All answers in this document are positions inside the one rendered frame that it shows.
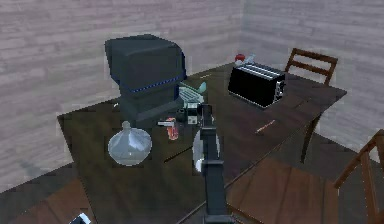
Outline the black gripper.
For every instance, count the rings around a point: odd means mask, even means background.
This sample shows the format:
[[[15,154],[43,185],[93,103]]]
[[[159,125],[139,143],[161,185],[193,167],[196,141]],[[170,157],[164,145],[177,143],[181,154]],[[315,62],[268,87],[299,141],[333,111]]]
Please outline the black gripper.
[[[176,111],[176,121],[180,123],[185,123],[187,121],[187,110],[185,108],[180,108]],[[158,121],[158,126],[164,127],[174,127],[174,121]]]

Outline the red orange small object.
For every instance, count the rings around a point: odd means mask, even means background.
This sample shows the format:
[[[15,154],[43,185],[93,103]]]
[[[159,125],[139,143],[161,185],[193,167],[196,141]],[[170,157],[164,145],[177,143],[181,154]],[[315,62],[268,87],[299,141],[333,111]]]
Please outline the red orange small object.
[[[175,124],[176,119],[175,118],[168,118],[168,121],[173,122],[173,125],[171,127],[167,128],[168,137],[170,140],[177,140],[178,139],[178,128]]]

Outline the pale green white object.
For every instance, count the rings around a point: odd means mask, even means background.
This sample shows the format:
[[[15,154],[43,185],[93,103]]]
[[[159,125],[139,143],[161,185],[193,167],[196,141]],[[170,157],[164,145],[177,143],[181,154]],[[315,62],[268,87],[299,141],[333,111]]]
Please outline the pale green white object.
[[[179,86],[179,95],[185,104],[203,103],[204,102],[203,93],[206,91],[206,89],[207,89],[207,85],[205,82],[203,82],[198,89],[195,89],[194,87],[187,85],[184,82],[181,82]]]

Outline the white round plate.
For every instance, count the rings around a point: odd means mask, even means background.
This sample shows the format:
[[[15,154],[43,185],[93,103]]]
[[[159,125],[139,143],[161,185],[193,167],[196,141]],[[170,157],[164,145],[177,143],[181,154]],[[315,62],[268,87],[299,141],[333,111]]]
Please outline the white round plate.
[[[216,137],[216,154],[217,159],[208,159],[207,155],[204,153],[204,143],[200,138],[200,132],[197,132],[192,146],[193,152],[193,164],[197,172],[202,172],[202,166],[204,161],[208,161],[211,165],[222,165],[223,161],[220,159],[220,141]]]

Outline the clear glass vase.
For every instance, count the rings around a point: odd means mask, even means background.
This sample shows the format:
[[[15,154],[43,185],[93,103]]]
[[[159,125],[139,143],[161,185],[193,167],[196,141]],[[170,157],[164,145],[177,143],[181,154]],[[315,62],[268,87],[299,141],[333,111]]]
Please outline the clear glass vase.
[[[122,130],[108,142],[110,157],[123,166],[140,164],[150,154],[151,148],[151,136],[143,129],[132,127],[128,121],[122,123]]]

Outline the dark grey television set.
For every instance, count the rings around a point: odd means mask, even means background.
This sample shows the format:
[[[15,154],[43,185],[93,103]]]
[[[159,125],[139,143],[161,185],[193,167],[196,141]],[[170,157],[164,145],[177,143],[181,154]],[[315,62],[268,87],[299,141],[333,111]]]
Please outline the dark grey television set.
[[[121,37],[105,42],[105,54],[126,120],[143,121],[183,106],[185,56],[176,43],[152,34]]]

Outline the black toaster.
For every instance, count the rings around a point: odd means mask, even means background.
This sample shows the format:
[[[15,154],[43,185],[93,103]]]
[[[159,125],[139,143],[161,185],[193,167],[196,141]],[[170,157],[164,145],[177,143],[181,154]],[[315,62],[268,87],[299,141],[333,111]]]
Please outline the black toaster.
[[[228,91],[261,108],[267,108],[283,97],[284,87],[284,72],[255,63],[232,69]]]

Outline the brown pencil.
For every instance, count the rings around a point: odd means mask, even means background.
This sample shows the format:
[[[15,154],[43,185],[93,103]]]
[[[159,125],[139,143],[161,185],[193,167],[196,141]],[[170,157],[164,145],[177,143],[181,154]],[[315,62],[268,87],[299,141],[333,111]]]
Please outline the brown pencil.
[[[275,120],[270,121],[269,123],[265,124],[264,126],[258,128],[258,129],[255,131],[255,133],[260,133],[260,132],[262,132],[263,130],[265,130],[266,128],[268,128],[269,126],[271,126],[271,125],[274,124],[274,123],[275,123]]]

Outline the dark wooden table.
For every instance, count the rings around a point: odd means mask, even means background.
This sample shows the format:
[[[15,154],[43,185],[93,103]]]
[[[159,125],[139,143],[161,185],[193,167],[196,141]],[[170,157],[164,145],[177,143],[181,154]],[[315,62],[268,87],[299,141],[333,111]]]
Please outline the dark wooden table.
[[[344,96],[344,91],[292,74],[283,98],[262,109],[228,92],[232,67],[223,65],[188,78],[206,82],[224,159],[224,179],[278,148]],[[275,120],[260,133],[255,131]],[[108,153],[109,139],[123,119],[112,101],[58,118],[98,224],[177,224],[205,199],[203,177],[195,172],[192,145],[196,129],[180,131],[175,141],[153,126],[150,155],[137,166],[117,164]]]

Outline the black white flat object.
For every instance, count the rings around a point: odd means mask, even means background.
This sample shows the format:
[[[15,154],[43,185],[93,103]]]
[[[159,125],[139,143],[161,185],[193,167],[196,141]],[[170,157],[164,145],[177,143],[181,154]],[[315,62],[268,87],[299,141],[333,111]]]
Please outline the black white flat object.
[[[70,221],[68,224],[90,224],[91,220],[85,213],[79,214],[76,218]]]

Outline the brown wooden chair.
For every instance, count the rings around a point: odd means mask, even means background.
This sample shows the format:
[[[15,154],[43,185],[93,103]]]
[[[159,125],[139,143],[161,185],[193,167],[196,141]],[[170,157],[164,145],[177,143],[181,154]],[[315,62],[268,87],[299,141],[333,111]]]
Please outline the brown wooden chair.
[[[325,62],[325,63],[328,63],[330,67],[328,69],[325,69],[309,63],[300,62],[295,60],[296,56],[302,56],[302,57],[310,58],[316,61]],[[335,57],[331,57],[324,54],[319,54],[316,52],[311,52],[311,51],[307,51],[299,48],[293,48],[284,71],[288,73],[291,67],[304,69],[316,74],[323,75],[325,77],[324,84],[329,85],[333,77],[337,63],[338,63],[338,59]]]
[[[265,158],[230,186],[229,208],[252,224],[340,224],[340,189],[360,167],[366,208],[366,220],[360,224],[384,224],[384,209],[377,206],[369,157],[374,148],[384,156],[383,129],[349,161],[335,181]]]

